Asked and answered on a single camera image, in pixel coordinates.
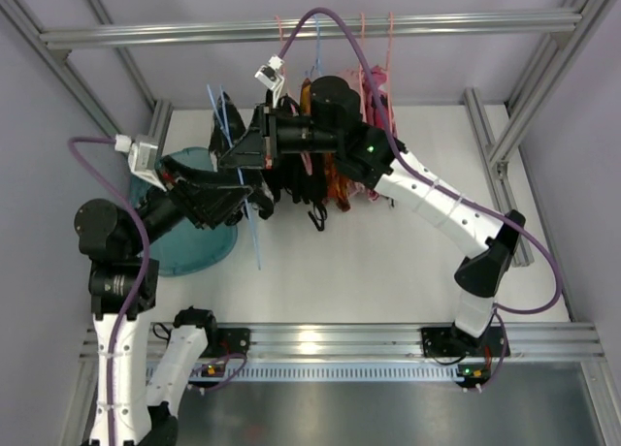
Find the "plain black trousers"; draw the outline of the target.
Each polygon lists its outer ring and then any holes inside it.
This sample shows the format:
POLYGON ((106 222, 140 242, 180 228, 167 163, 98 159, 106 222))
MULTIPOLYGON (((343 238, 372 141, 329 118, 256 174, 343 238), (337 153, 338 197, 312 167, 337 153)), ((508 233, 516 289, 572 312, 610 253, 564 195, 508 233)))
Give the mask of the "plain black trousers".
POLYGON ((307 215, 318 232, 328 218, 325 155, 337 149, 334 134, 315 124, 308 110, 289 95, 278 99, 266 116, 270 160, 264 178, 274 199, 286 193, 295 204, 310 208, 307 215))

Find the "black white patterned trousers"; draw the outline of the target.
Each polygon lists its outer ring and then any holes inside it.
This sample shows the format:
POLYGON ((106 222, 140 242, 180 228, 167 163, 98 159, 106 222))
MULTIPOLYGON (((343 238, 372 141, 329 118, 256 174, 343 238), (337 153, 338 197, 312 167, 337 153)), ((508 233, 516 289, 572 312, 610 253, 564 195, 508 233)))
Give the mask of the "black white patterned trousers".
POLYGON ((245 123, 229 95, 224 92, 216 101, 212 116, 212 134, 209 153, 217 172, 233 174, 242 184, 251 185, 252 193, 247 200, 262 220, 274 213, 274 197, 262 173, 249 169, 225 169, 220 165, 221 156, 230 149, 245 133, 245 123))

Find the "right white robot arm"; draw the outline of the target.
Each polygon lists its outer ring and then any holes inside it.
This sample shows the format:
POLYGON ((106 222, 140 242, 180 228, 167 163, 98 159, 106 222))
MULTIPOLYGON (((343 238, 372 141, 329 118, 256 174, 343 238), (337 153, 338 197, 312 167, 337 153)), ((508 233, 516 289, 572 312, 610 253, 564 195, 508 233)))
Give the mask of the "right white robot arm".
POLYGON ((483 213, 429 172, 398 139, 364 121, 361 99, 336 76, 306 81, 299 108, 268 93, 250 124, 217 157, 221 169, 279 167, 285 156, 331 153, 338 173, 395 200, 451 239, 464 258, 454 273, 461 289, 457 315, 433 334, 430 357, 473 356, 489 336, 495 298, 512 261, 524 216, 483 213))

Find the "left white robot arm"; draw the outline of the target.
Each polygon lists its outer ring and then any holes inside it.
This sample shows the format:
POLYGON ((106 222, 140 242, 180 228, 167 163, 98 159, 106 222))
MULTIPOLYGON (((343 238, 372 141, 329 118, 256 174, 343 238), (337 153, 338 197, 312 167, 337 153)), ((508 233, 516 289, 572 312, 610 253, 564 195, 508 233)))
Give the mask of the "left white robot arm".
POLYGON ((165 157, 157 183, 138 209, 93 199, 74 220, 80 252, 91 262, 88 291, 99 359, 95 419, 89 445, 174 445, 178 411, 193 376, 233 377, 227 364, 246 358, 247 329, 220 332, 214 314, 180 311, 155 372, 147 347, 159 263, 150 245, 181 220, 214 228, 239 209, 252 188, 235 175, 202 171, 165 157))

